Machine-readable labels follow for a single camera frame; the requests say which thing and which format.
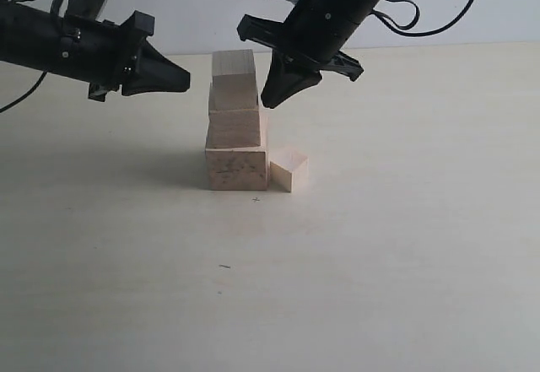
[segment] stacked wooden blocks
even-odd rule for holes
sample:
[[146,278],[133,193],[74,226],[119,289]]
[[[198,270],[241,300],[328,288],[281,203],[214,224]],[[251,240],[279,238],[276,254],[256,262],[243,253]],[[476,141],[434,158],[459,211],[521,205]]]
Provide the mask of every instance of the stacked wooden blocks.
[[268,188],[267,117],[258,101],[252,50],[212,56],[206,160],[215,191]]

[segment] small wooden cube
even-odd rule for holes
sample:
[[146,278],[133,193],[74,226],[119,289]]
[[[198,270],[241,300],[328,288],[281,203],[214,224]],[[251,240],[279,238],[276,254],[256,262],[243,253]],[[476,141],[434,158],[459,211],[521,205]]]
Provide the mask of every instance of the small wooden cube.
[[253,50],[216,51],[212,55],[212,77],[216,111],[257,108]]
[[211,87],[208,116],[210,119],[208,146],[210,148],[240,148],[261,145],[261,112],[258,107],[217,111],[213,87]]
[[308,158],[294,148],[273,150],[270,157],[272,180],[285,191],[292,192],[307,183]]
[[267,118],[262,115],[262,145],[211,148],[208,127],[206,160],[210,188],[214,191],[265,191],[268,189]]

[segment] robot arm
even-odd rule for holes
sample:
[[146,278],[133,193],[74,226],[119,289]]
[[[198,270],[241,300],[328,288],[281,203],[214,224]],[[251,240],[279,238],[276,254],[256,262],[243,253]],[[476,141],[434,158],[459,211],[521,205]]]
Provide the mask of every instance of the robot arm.
[[[362,22],[374,14],[400,35],[435,35],[449,29],[471,7],[444,28],[431,32],[410,33],[419,17],[405,27],[392,25],[387,15],[375,11],[380,0],[287,0],[294,4],[288,18],[273,22],[246,15],[238,26],[242,40],[253,40],[273,49],[272,64],[262,91],[262,103],[275,108],[292,95],[315,86],[322,80],[321,71],[340,73],[355,81],[364,71],[359,62],[340,50]],[[389,0],[408,2],[409,0]]]
[[49,13],[28,1],[35,0],[0,0],[0,61],[89,83],[89,98],[98,101],[120,87],[123,95],[189,89],[190,73],[146,40],[154,17],[136,11],[117,25],[97,20],[107,0],[69,0],[63,18],[63,0]]

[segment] large wooden block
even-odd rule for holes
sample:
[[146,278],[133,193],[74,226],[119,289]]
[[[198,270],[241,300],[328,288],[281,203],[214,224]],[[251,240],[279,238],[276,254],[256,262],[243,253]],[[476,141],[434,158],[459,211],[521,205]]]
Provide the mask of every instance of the large wooden block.
[[212,77],[217,111],[258,106],[253,50],[216,51],[212,55]]
[[272,181],[285,191],[292,192],[308,180],[308,158],[294,148],[273,150],[270,157]]
[[262,145],[245,148],[211,148],[208,127],[206,160],[210,189],[214,191],[265,191],[268,189],[267,117],[262,115]]
[[259,108],[218,111],[215,108],[213,87],[208,100],[210,128],[208,147],[240,148],[262,144],[261,112]]

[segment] white table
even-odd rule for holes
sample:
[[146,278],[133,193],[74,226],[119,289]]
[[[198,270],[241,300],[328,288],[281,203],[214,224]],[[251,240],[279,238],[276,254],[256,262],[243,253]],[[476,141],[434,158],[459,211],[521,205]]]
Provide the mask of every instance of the white table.
[[[209,56],[1,115],[0,370],[538,370],[540,44],[353,54],[271,112],[292,195],[207,190]],[[0,105],[37,76],[0,66]]]

